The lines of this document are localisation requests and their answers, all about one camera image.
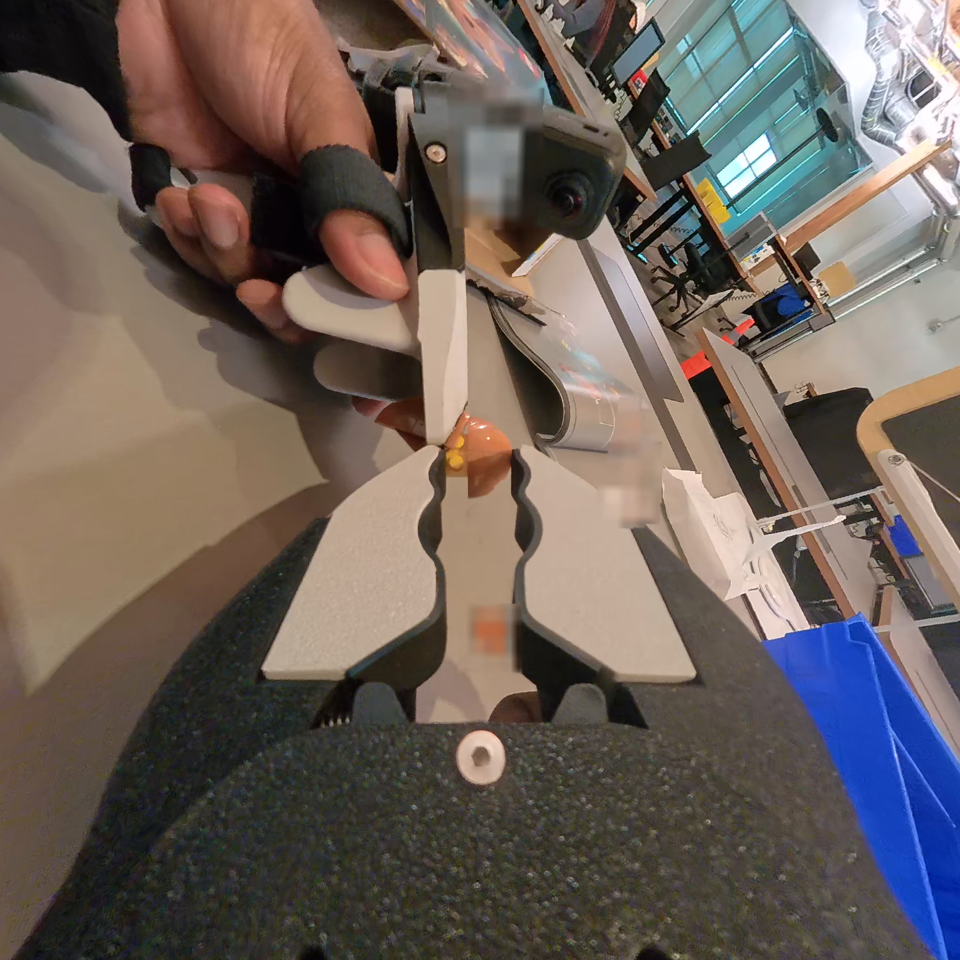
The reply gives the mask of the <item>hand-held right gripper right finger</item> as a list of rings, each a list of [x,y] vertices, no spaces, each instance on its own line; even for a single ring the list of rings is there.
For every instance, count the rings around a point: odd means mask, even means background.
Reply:
[[[696,669],[638,539],[599,491],[536,449],[512,451],[510,485],[522,626],[617,682],[692,681]]]

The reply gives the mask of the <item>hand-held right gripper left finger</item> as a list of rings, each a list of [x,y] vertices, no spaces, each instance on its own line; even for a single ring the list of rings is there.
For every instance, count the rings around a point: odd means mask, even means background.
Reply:
[[[439,669],[446,484],[446,455],[424,447],[342,501],[263,661],[266,679],[425,681]]]

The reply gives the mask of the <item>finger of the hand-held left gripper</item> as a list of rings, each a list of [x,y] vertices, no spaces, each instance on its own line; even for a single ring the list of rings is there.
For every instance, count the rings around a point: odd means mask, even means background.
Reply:
[[[323,388],[344,396],[378,402],[424,398],[420,360],[383,348],[320,348],[313,373]]]
[[[424,427],[442,447],[469,402],[467,281],[461,270],[425,270],[416,279],[417,339]]]

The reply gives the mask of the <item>brown curved brick piece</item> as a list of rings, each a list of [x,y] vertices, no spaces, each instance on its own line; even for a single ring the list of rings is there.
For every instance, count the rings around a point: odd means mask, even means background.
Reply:
[[[470,500],[485,498],[510,474],[512,442],[485,417],[463,412],[439,447],[446,477],[463,479]]]

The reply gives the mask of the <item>grey desk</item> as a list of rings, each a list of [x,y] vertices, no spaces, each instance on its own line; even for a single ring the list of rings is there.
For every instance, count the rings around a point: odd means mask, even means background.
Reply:
[[[194,637],[407,443],[186,268],[84,92],[2,78],[2,958]]]

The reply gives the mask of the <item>person's left hand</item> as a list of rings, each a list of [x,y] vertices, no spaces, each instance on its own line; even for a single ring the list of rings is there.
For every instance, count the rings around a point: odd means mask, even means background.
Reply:
[[[330,145],[376,155],[369,116],[312,2],[124,1],[115,22],[134,140],[174,165],[246,173],[263,160],[295,175],[306,154]],[[239,198],[200,183],[160,191],[156,209],[188,265],[232,287],[282,342],[308,338],[284,311]]]

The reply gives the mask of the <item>cardboard box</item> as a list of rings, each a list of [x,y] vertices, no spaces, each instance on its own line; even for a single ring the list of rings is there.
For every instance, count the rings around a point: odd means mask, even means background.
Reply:
[[[544,73],[487,2],[393,1],[453,66],[552,105]]]

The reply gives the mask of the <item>grey instruction booklet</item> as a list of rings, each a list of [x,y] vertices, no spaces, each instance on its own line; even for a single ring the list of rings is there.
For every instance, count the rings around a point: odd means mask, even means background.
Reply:
[[[533,442],[557,450],[628,456],[644,440],[645,402],[584,345],[565,315],[524,294],[478,285],[499,332],[534,375],[539,391]]]

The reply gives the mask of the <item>light grey table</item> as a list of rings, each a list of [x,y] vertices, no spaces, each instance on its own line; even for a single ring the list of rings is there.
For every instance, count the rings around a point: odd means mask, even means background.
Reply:
[[[656,416],[666,429],[674,461],[683,470],[702,474],[715,496],[743,493],[614,228],[602,220],[579,249],[647,396],[652,402],[665,404]],[[836,511],[821,506],[827,500],[822,484],[756,366],[720,338],[713,334],[707,338],[715,342],[716,354],[722,349],[729,354],[714,371],[722,382],[730,381],[732,392],[728,396],[734,410],[747,414],[741,422],[765,474],[777,489],[776,502],[784,511],[801,510],[788,517],[788,522],[803,526],[831,519]],[[870,545],[853,537],[843,523],[802,538],[839,614],[844,618],[857,614],[870,617],[877,594],[868,566]]]

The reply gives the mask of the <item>row of blue plastic bins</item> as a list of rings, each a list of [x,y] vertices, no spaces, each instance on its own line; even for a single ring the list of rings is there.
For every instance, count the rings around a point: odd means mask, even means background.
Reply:
[[[959,764],[862,615],[764,646],[813,718],[874,858],[935,958],[959,957]]]

